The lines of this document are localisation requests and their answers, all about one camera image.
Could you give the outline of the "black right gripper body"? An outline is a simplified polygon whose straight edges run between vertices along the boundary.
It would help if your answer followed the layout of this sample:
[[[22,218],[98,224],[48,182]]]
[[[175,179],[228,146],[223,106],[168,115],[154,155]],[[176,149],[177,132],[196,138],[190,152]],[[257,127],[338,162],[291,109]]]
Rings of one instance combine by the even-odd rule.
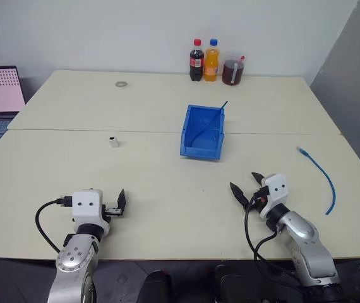
[[[268,186],[261,187],[257,192],[253,194],[253,197],[250,201],[251,209],[256,210],[258,213],[266,207],[268,203],[269,189]]]

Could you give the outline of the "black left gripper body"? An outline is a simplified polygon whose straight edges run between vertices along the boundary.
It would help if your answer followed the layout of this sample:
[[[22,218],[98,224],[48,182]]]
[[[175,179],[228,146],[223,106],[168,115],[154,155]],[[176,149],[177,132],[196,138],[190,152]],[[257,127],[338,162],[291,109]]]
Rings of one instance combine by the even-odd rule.
[[[102,215],[105,217],[120,217],[124,213],[124,208],[108,208],[106,205],[102,205]]]

